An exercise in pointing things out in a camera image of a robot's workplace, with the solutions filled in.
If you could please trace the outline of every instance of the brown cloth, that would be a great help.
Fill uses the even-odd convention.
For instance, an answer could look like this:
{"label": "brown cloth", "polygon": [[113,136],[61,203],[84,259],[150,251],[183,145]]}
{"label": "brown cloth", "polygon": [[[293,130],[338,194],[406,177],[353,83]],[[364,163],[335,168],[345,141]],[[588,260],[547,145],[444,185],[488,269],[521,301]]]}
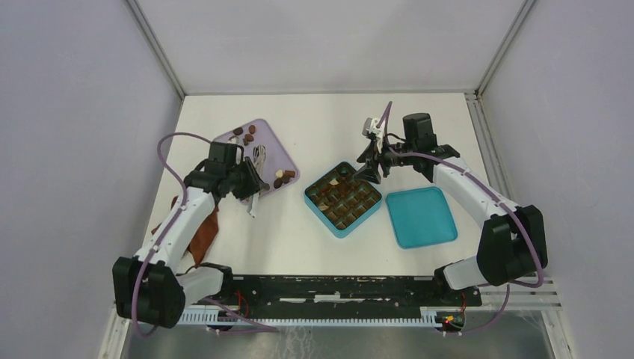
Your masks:
{"label": "brown cloth", "polygon": [[[172,206],[176,203],[178,197],[172,199]],[[160,227],[159,224],[152,230],[152,234],[156,232],[156,230]],[[216,206],[211,215],[208,215],[207,218],[200,224],[198,230],[194,234],[194,238],[189,242],[189,246],[187,249],[194,257],[194,265],[198,267],[205,258],[205,254],[207,254],[207,250],[212,246],[214,239],[218,234],[218,206]]]}

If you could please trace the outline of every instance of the white table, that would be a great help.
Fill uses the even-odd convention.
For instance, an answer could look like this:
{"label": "white table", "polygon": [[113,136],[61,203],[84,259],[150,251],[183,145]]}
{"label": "white table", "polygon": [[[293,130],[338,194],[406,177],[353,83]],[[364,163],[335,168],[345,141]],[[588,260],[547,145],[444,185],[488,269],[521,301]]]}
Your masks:
{"label": "white table", "polygon": [[[255,219],[232,195],[224,198],[218,213],[220,233],[206,261],[231,266],[236,274],[431,275],[440,266],[474,255],[480,229],[448,195],[458,238],[409,250],[396,244],[385,203],[344,239],[334,237],[304,203],[304,189],[334,165],[345,160],[357,166],[355,159],[368,144],[360,134],[363,122],[367,117],[380,117],[390,100],[394,102],[390,132],[403,136],[403,116],[428,112],[439,144],[451,144],[486,179],[461,93],[186,97],[177,132],[213,139],[261,117],[301,172],[298,181],[260,201]],[[175,138],[167,161],[184,177],[207,153],[208,145],[202,141]],[[428,185],[410,168],[393,168],[378,190],[385,196]],[[180,190],[167,171],[158,189],[145,240],[168,214],[171,199]],[[187,254],[181,269],[192,263]]]}

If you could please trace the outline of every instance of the lavender tray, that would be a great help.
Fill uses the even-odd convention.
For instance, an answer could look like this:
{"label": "lavender tray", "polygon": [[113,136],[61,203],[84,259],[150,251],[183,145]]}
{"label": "lavender tray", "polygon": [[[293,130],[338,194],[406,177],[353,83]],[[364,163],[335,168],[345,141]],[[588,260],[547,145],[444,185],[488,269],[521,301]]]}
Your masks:
{"label": "lavender tray", "polygon": [[[253,142],[250,142],[247,146],[242,143],[242,139],[244,135],[249,133],[249,126],[254,125],[256,127],[256,133],[253,134]],[[266,160],[264,161],[264,171],[262,172],[262,181],[268,183],[270,189],[268,191],[263,191],[260,194],[260,198],[264,198],[271,193],[284,189],[286,186],[291,183],[297,181],[299,179],[299,170],[295,163],[291,159],[291,156],[286,152],[284,146],[280,143],[280,140],[277,139],[277,136],[268,125],[268,122],[262,118],[255,119],[251,122],[245,123],[240,126],[244,133],[238,136],[238,145],[244,147],[244,156],[251,157],[253,159],[253,149],[258,145],[262,145],[266,149]],[[234,136],[233,130],[224,133],[217,138],[214,138],[215,142],[227,142],[231,137]],[[283,184],[278,189],[273,187],[273,181],[275,181],[275,172],[277,170],[291,170],[295,172],[295,178],[291,178],[290,182]]]}

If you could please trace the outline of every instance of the white wall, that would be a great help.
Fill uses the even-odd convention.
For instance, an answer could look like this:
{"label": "white wall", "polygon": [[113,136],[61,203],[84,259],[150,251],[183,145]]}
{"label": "white wall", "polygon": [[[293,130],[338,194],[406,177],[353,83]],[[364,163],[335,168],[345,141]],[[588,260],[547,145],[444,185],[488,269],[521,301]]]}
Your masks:
{"label": "white wall", "polygon": [[139,0],[188,93],[474,89],[522,0]]}
{"label": "white wall", "polygon": [[484,94],[517,199],[544,213],[578,358],[631,358],[634,2],[540,1]]}
{"label": "white wall", "polygon": [[0,4],[0,358],[91,358],[179,101],[123,1]]}

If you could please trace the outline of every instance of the blue box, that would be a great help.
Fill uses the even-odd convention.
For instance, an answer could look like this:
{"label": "blue box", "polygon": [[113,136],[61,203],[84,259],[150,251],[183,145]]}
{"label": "blue box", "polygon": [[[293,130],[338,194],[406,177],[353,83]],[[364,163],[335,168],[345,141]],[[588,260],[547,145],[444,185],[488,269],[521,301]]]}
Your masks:
{"label": "blue box", "polygon": [[369,182],[352,179],[355,171],[349,163],[341,162],[304,191],[308,208],[337,238],[359,227],[383,200]]}

